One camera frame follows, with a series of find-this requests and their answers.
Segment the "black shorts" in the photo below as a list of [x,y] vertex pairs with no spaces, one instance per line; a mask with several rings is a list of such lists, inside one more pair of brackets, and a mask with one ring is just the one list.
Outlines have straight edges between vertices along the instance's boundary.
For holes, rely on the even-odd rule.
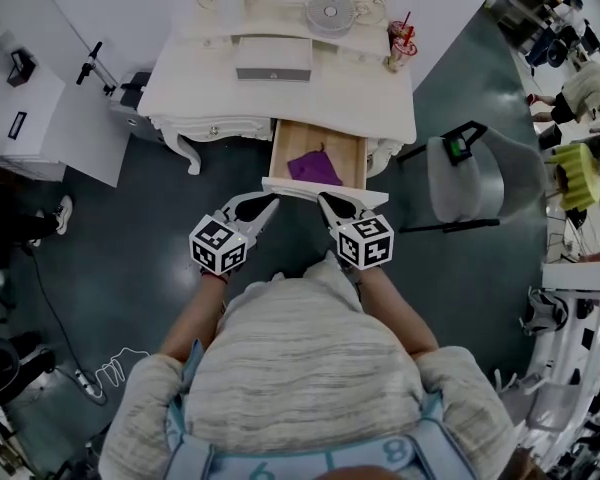
[[556,106],[551,111],[551,117],[557,124],[568,123],[576,119],[562,93],[556,96]]

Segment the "dressing table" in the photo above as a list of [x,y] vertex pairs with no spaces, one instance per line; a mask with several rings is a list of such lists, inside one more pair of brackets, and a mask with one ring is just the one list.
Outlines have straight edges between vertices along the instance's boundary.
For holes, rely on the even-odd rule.
[[[330,190],[358,197],[373,208],[388,195],[367,191],[366,178],[384,170],[391,156],[416,140],[409,70],[391,73],[383,65],[390,53],[385,0],[352,0],[355,22],[339,38],[309,29],[308,1],[244,0],[241,19],[227,22],[218,0],[196,0],[190,18],[172,30],[138,112],[162,131],[173,151],[189,160],[189,174],[199,174],[201,168],[191,141],[232,136],[273,140],[265,189],[310,199]],[[271,80],[238,79],[236,56],[245,36],[310,40],[310,81],[282,81],[273,71]],[[316,133],[324,133],[322,142],[329,144],[334,165],[355,164],[351,170],[361,173],[350,177],[355,183],[327,186],[294,181],[285,174],[284,164],[280,167],[285,154],[302,154],[297,147],[289,148],[289,141],[315,138]],[[359,147],[351,147],[351,136],[359,138]],[[316,141],[304,143],[313,147]],[[345,157],[334,158],[340,154]]]

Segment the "white vanity table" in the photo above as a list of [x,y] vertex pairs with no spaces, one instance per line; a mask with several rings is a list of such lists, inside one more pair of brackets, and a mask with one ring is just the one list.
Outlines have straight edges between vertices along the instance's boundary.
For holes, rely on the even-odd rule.
[[[389,54],[384,0],[354,0],[356,23],[337,39],[309,30],[304,2],[245,0],[244,19],[227,27],[214,10],[215,0],[197,0],[191,20],[172,32],[138,112],[150,117],[167,145],[191,162],[189,174],[199,174],[200,157],[182,136],[197,142],[230,136],[276,140],[273,119],[366,139],[366,177],[381,172],[404,144],[415,142],[409,71],[392,74],[382,65]],[[311,39],[311,80],[238,80],[234,59],[239,38],[247,35]],[[332,187],[275,177],[266,178],[263,185],[309,198],[323,190],[346,192],[373,206],[387,199],[364,186]]]

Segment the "white cube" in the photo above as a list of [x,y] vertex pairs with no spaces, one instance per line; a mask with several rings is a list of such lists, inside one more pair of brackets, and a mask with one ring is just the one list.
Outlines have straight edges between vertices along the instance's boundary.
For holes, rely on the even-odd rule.
[[393,258],[393,229],[382,215],[338,227],[338,256],[360,270]]
[[218,276],[246,261],[247,245],[244,235],[209,215],[189,235],[191,259]]

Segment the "person in beige shirt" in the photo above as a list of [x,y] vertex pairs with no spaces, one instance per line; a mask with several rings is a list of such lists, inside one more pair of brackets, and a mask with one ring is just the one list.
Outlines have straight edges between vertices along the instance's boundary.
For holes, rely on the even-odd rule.
[[534,123],[580,122],[587,112],[595,111],[600,106],[600,64],[585,62],[580,71],[565,82],[562,92],[555,98],[541,94],[527,96],[529,106],[539,101],[554,108],[551,112],[534,114]]
[[[312,451],[404,435],[426,393],[441,392],[444,424],[478,478],[498,478],[515,448],[498,395],[468,350],[439,346],[381,268],[359,272],[359,297],[329,253],[300,279],[249,286],[222,315],[227,282],[204,272],[159,352],[133,369],[100,460],[104,480],[164,477],[167,407],[195,340],[205,353],[184,423],[217,450]],[[423,478],[416,466],[353,469],[329,478]]]

